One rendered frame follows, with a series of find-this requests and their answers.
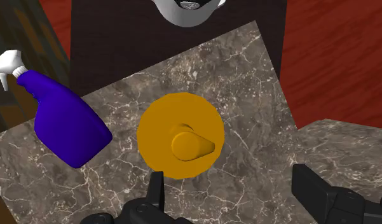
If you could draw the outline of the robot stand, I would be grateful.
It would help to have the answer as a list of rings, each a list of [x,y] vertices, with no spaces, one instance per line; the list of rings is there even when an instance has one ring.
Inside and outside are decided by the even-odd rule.
[[[287,0],[228,0],[203,24],[177,27],[152,0],[72,0],[70,88],[84,96],[255,21],[277,74]]]

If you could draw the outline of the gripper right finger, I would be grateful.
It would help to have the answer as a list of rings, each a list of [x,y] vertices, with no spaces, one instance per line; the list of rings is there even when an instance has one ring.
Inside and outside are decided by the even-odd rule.
[[[331,186],[305,164],[292,166],[291,190],[318,224],[382,224],[380,202],[349,188]]]

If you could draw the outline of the orange round lid with knob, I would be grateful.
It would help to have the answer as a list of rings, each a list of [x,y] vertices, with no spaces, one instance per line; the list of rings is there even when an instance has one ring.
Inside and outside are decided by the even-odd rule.
[[[219,158],[224,124],[206,99],[188,92],[164,95],[140,118],[139,153],[154,171],[172,179],[193,178]]]

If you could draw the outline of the blue spray bottle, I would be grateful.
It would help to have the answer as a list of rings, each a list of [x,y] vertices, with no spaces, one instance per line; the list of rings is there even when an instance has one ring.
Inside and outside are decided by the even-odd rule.
[[[28,70],[20,50],[0,55],[4,90],[8,89],[8,74],[37,100],[35,133],[67,165],[82,167],[112,141],[111,131],[80,96],[46,75]]]

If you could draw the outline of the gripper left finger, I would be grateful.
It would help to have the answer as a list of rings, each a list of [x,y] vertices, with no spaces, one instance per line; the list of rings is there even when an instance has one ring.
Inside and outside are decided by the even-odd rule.
[[[109,213],[95,213],[83,218],[80,224],[191,224],[183,217],[172,218],[164,212],[164,206],[163,172],[152,172],[146,197],[126,202],[116,218]]]

